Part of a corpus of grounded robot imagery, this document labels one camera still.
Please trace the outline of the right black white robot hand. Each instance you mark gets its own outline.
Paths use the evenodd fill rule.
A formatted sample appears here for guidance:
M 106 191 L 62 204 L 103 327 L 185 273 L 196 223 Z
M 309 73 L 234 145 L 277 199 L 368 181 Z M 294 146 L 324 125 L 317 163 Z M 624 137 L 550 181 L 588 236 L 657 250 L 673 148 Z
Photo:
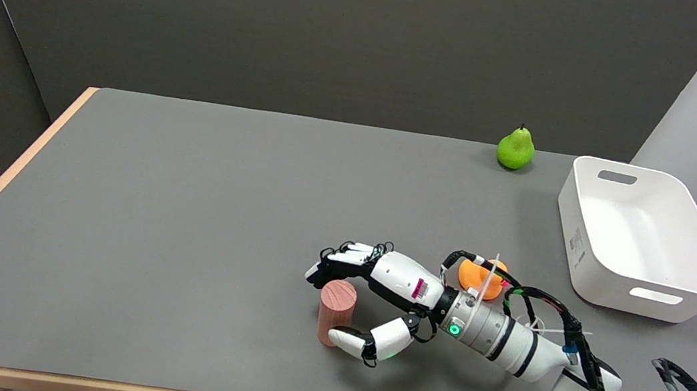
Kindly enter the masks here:
M 321 290 L 332 280 L 354 277 L 365 280 L 370 291 L 404 314 L 368 332 L 348 326 L 329 329 L 328 337 L 337 348 L 374 368 L 409 345 L 425 344 L 437 335 L 437 306 L 445 285 L 414 259 L 394 251 L 392 242 L 346 241 L 336 248 L 324 248 L 304 278 Z

